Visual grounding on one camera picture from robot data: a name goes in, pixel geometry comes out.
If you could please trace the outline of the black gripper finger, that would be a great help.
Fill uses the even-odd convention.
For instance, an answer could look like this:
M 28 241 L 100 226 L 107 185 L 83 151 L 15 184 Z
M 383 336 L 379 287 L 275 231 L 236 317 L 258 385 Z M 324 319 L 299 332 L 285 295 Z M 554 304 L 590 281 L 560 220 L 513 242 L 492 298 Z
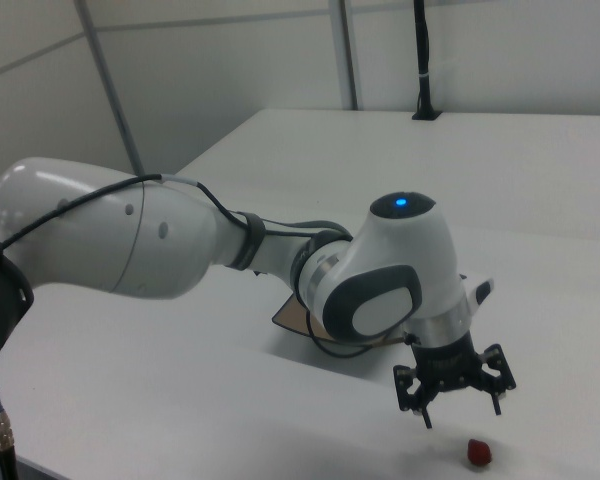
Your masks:
M 421 416 L 425 427 L 432 429 L 428 406 L 434 400 L 434 391 L 419 380 L 416 368 L 395 365 L 393 377 L 399 409 Z
M 479 355 L 479 389 L 490 395 L 496 416 L 502 414 L 501 400 L 516 388 L 516 381 L 500 344 L 493 344 Z

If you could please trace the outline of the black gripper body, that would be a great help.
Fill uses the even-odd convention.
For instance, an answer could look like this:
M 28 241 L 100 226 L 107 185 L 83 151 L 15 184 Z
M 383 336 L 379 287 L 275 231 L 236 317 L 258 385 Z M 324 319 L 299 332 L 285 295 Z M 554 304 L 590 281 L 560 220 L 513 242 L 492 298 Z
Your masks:
M 482 364 L 470 332 L 443 347 L 425 348 L 413 344 L 412 351 L 419 381 L 413 394 L 414 403 L 429 403 L 440 392 L 467 387 L 483 390 Z

